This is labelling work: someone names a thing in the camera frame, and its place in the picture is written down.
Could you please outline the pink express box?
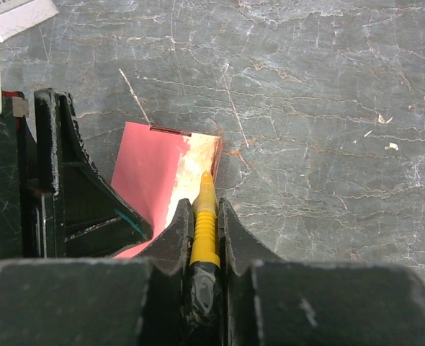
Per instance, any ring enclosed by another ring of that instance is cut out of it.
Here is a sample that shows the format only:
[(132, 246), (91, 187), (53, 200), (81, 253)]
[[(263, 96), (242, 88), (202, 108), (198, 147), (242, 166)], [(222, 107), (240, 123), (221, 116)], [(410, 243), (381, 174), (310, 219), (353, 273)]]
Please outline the pink express box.
[(217, 175), (222, 151), (219, 136), (126, 123), (111, 186), (149, 222), (153, 233), (119, 258), (139, 255), (163, 233), (178, 202), (198, 196), (202, 174)]

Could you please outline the yellow utility knife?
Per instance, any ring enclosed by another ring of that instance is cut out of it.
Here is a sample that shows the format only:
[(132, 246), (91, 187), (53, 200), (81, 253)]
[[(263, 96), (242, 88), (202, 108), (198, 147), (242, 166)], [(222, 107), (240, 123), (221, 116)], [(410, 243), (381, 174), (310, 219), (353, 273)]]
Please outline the yellow utility knife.
[(222, 283), (218, 241), (218, 203), (211, 173), (201, 176), (193, 204), (194, 233), (184, 292), (185, 345), (221, 343)]

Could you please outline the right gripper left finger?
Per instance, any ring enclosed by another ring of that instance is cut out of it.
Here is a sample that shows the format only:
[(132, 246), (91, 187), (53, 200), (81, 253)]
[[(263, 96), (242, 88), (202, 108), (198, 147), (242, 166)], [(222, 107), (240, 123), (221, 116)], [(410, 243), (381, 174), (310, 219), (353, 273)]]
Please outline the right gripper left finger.
[(0, 262), (0, 345), (180, 345), (192, 231), (183, 199), (132, 259)]

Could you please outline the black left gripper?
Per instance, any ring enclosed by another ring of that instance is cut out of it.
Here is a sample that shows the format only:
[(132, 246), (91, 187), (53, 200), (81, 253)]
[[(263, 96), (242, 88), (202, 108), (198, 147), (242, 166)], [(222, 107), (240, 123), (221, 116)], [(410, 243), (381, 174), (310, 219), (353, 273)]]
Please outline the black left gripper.
[(69, 93), (34, 93), (37, 145), (25, 95), (1, 95), (0, 260), (106, 257), (152, 237), (91, 160)]

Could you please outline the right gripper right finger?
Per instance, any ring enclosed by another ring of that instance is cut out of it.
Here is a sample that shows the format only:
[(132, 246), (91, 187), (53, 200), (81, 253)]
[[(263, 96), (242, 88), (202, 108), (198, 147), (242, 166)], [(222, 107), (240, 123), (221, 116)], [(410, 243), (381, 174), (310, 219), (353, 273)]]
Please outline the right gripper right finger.
[(425, 285), (407, 267), (294, 262), (219, 202), (225, 345), (425, 345)]

